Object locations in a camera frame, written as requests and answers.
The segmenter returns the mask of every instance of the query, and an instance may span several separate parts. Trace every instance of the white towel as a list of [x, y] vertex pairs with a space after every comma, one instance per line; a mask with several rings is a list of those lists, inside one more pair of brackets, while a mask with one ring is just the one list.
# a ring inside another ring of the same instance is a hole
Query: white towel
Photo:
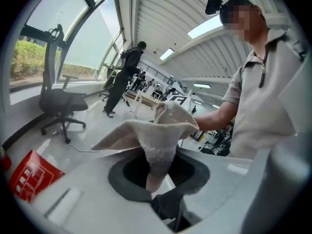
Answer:
[[104, 137], [93, 150], [123, 150], [142, 147], [150, 166], [146, 189], [161, 185], [174, 160], [177, 142], [198, 131], [193, 117], [173, 101], [157, 105], [154, 122], [127, 120]]

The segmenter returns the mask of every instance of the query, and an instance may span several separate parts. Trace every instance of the chair base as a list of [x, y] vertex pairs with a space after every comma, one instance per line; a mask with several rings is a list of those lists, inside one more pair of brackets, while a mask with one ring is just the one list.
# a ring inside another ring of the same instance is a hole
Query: chair base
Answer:
[[83, 128], [86, 128], [86, 123], [83, 122], [83, 121], [80, 121], [80, 120], [77, 120], [77, 119], [73, 119], [73, 118], [70, 118], [70, 117], [67, 117], [67, 116], [58, 116], [56, 119], [52, 120], [50, 123], [46, 124], [45, 126], [43, 126], [40, 130], [41, 130], [41, 134], [42, 135], [46, 135], [47, 132], [46, 132], [46, 128], [50, 127], [50, 126], [53, 126], [57, 123], [61, 123], [62, 124], [62, 127], [63, 127], [63, 133], [64, 133], [64, 137], [65, 137], [65, 142], [67, 144], [70, 143], [70, 139], [67, 137], [67, 130], [66, 130], [66, 127], [65, 127], [65, 123], [66, 122], [70, 122], [70, 123], [77, 123], [77, 124], [81, 124]]

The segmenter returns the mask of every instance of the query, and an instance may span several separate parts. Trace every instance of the sneaker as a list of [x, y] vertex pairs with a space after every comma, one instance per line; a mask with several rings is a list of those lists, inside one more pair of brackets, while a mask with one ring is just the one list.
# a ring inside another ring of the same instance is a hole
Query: sneaker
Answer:
[[111, 113], [109, 114], [105, 114], [108, 118], [113, 118], [113, 116], [111, 115]]
[[105, 111], [105, 109], [103, 109], [102, 112], [103, 112], [108, 118], [113, 118], [113, 116], [110, 115], [110, 114], [115, 114], [115, 112], [110, 112], [110, 113], [108, 113], [108, 112]]

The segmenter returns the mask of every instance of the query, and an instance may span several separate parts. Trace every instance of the lanyard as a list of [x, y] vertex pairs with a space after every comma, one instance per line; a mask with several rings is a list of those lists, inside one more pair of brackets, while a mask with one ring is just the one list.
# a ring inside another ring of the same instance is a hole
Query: lanyard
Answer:
[[261, 59], [259, 58], [260, 60], [262, 60], [262, 70], [261, 70], [261, 76], [260, 76], [260, 81], [259, 81], [259, 88], [262, 88], [263, 87], [263, 84], [264, 84], [264, 80], [265, 80], [265, 70], [266, 70], [266, 66], [265, 66], [265, 63], [267, 61], [267, 57], [268, 57], [268, 52], [267, 50], [265, 50], [265, 56], [264, 56], [264, 59]]

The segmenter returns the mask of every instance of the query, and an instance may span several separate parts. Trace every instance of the chair backrest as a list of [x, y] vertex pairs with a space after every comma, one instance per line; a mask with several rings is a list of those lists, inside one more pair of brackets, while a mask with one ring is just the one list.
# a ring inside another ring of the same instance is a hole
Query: chair backrest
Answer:
[[50, 32], [50, 37], [47, 42], [45, 58], [44, 58], [44, 72], [41, 95], [46, 91], [52, 89], [52, 84], [55, 81], [55, 57], [57, 54], [57, 47], [64, 39], [63, 28], [60, 24], [58, 27]]

